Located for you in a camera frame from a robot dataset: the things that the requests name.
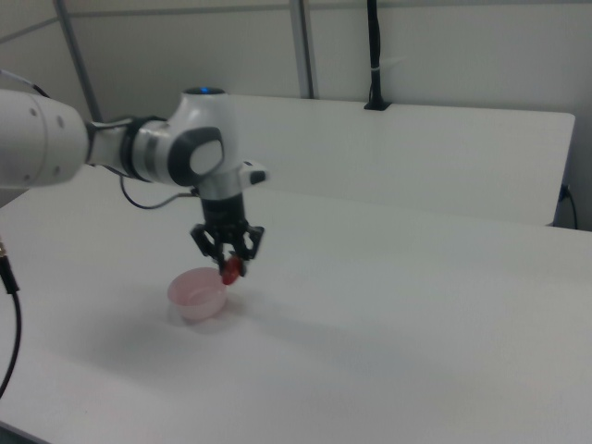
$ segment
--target white table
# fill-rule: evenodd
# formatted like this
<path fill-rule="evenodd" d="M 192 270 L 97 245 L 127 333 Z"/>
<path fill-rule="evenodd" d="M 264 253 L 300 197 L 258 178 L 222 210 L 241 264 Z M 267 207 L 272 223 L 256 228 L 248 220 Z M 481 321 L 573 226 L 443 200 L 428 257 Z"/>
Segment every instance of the white table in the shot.
<path fill-rule="evenodd" d="M 233 96 L 274 190 L 461 216 L 553 221 L 574 116 Z"/>
<path fill-rule="evenodd" d="M 143 212 L 87 167 L 0 210 L 25 323 L 0 421 L 55 444 L 592 437 L 589 233 L 245 197 L 260 256 L 195 326 L 166 289 L 208 264 L 188 234 L 197 200 Z M 0 298 L 0 369 L 12 316 Z"/>

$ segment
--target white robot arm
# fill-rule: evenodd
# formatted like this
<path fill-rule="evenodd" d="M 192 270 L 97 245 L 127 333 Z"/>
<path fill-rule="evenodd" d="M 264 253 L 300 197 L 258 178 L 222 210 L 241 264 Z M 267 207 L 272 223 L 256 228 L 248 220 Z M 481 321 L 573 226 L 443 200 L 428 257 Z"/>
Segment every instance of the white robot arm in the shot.
<path fill-rule="evenodd" d="M 0 90 L 0 122 L 0 187 L 64 182 L 85 163 L 146 182 L 191 187 L 202 198 L 204 215 L 191 235 L 220 273 L 227 264 L 225 244 L 240 259 L 242 276 L 256 256 L 264 229 L 247 222 L 242 190 L 267 180 L 268 173 L 239 159 L 224 91 L 186 90 L 169 120 L 131 117 L 105 124 L 85 123 L 74 108 L 39 95 Z"/>

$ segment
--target black cable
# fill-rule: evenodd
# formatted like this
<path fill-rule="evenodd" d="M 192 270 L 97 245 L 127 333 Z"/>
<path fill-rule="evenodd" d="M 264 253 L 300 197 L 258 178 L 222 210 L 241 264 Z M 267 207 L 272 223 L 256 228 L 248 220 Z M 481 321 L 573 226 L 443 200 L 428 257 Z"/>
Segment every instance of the black cable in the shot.
<path fill-rule="evenodd" d="M 569 190 L 569 188 L 565 190 L 565 197 L 569 197 L 570 203 L 572 204 L 573 229 L 578 229 L 577 228 L 577 211 L 575 211 L 574 197 L 572 196 L 572 192 Z"/>
<path fill-rule="evenodd" d="M 47 92 L 42 90 L 40 86 L 36 85 L 35 83 L 33 83 L 32 81 L 30 81 L 28 79 L 25 79 L 24 77 L 20 77 L 20 75 L 15 74 L 14 72 L 6 71 L 5 69 L 0 69 L 0 76 L 5 76 L 5 77 L 8 77 L 9 79 L 12 79 L 14 81 L 24 83 L 25 85 L 28 85 L 33 90 L 35 90 L 37 93 L 42 95 L 43 97 L 47 97 L 48 99 L 50 98 L 49 95 L 47 94 Z"/>
<path fill-rule="evenodd" d="M 17 364 L 17 357 L 19 356 L 19 349 L 20 349 L 20 335 L 22 331 L 22 314 L 20 312 L 20 301 L 19 301 L 19 285 L 17 284 L 17 280 L 12 273 L 12 269 L 10 267 L 10 262 L 8 261 L 8 256 L 6 255 L 6 249 L 4 248 L 4 244 L 0 240 L 0 278 L 4 282 L 4 286 L 6 288 L 6 292 L 12 296 L 12 301 L 15 304 L 15 317 L 17 319 L 17 334 L 15 335 L 15 345 L 12 349 L 12 356 L 10 357 L 10 364 L 8 364 L 8 369 L 6 370 L 6 374 L 4 379 L 2 380 L 2 385 L 0 386 L 0 398 L 4 395 L 6 387 L 8 386 L 8 382 L 10 381 L 10 377 L 12 376 L 12 372 L 15 369 L 15 365 Z"/>
<path fill-rule="evenodd" d="M 8 382 L 10 381 L 10 377 L 12 376 L 12 372 L 15 369 L 15 365 L 17 364 L 17 357 L 19 356 L 19 349 L 20 349 L 20 335 L 22 332 L 22 314 L 20 312 L 20 301 L 19 295 L 14 292 L 11 293 L 12 301 L 15 304 L 15 316 L 17 319 L 17 334 L 15 335 L 15 345 L 12 348 L 12 356 L 10 356 L 10 364 L 8 364 L 8 369 L 6 370 L 6 374 L 4 376 L 4 380 L 2 381 L 2 386 L 0 386 L 0 399 L 4 395 L 6 391 L 6 387 L 8 386 Z"/>
<path fill-rule="evenodd" d="M 44 90 L 41 89 L 40 86 L 35 85 L 34 83 L 31 85 L 32 89 L 35 90 L 37 93 L 39 93 L 40 95 L 42 95 L 43 97 L 47 97 L 48 99 L 51 98 L 49 95 L 47 95 L 47 92 L 45 92 Z"/>
<path fill-rule="evenodd" d="M 197 194 L 197 190 L 193 190 L 192 192 L 180 192 L 179 194 L 175 194 L 171 197 L 169 197 L 168 199 L 164 200 L 161 203 L 157 203 L 156 205 L 141 205 L 137 202 L 135 202 L 130 195 L 128 194 L 128 192 L 126 191 L 126 186 L 124 184 L 124 176 L 119 174 L 119 188 L 121 188 L 121 192 L 123 193 L 123 196 L 128 200 L 128 202 L 130 204 L 132 204 L 133 206 L 135 206 L 136 208 L 140 208 L 141 210 L 156 210 L 158 208 L 162 208 L 165 205 L 170 204 L 171 202 L 173 202 L 175 199 L 178 199 L 179 197 L 199 197 Z"/>

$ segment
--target plastic bowl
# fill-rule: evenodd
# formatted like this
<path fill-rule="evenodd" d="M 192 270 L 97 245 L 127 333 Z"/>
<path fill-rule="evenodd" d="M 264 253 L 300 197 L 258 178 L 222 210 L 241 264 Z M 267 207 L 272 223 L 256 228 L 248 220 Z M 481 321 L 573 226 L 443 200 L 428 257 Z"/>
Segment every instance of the plastic bowl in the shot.
<path fill-rule="evenodd" d="M 167 294 L 182 317 L 200 321 L 222 309 L 226 302 L 226 285 L 215 268 L 194 268 L 175 277 Z"/>

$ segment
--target white wall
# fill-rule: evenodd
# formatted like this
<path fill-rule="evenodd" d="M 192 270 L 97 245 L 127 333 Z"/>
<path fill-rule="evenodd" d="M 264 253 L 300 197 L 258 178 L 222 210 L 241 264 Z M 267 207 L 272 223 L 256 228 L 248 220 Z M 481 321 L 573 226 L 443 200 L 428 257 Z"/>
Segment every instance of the white wall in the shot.
<path fill-rule="evenodd" d="M 179 93 L 197 85 L 300 97 L 287 0 L 70 0 L 67 7 L 104 118 L 167 117 Z"/>
<path fill-rule="evenodd" d="M 34 81 L 52 98 L 90 117 L 52 2 L 0 0 L 0 68 Z M 4 79 L 0 88 L 31 92 Z M 0 190 L 0 206 L 20 193 Z"/>
<path fill-rule="evenodd" d="M 320 98 L 367 100 L 365 2 L 311 3 Z M 381 7 L 379 21 L 383 60 L 403 59 L 383 73 L 389 100 L 575 114 L 566 181 L 592 229 L 592 5 Z"/>

